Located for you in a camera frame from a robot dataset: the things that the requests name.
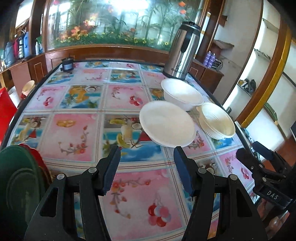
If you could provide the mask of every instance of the small jar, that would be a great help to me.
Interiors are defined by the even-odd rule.
[[[61,71],[70,72],[74,69],[74,59],[71,57],[62,59]]]

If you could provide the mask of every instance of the red bag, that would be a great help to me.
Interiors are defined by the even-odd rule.
[[[18,59],[18,50],[19,50],[19,46],[18,46],[18,38],[13,42],[13,55],[15,57],[15,59]]]
[[[0,143],[2,142],[9,123],[17,108],[9,97],[6,88],[0,90]]]

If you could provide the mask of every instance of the black container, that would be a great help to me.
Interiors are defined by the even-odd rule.
[[[18,58],[21,59],[25,56],[25,48],[24,48],[24,34],[21,34],[18,38],[19,41],[19,51],[18,51]]]
[[[62,59],[61,71],[71,72],[74,69],[74,59],[71,57]]]

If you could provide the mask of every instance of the purple can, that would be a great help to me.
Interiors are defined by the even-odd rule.
[[[212,67],[215,60],[216,60],[216,56],[215,56],[215,54],[212,54],[209,61],[208,61],[208,63],[207,63],[207,67],[208,68]]]
[[[209,62],[209,59],[210,59],[211,55],[212,55],[211,51],[207,52],[207,54],[205,56],[205,60],[203,62],[204,65],[207,65],[207,63]]]

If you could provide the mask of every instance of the green plate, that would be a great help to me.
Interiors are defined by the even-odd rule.
[[[0,152],[0,193],[1,218],[23,238],[45,193],[40,169],[25,148],[12,145]]]

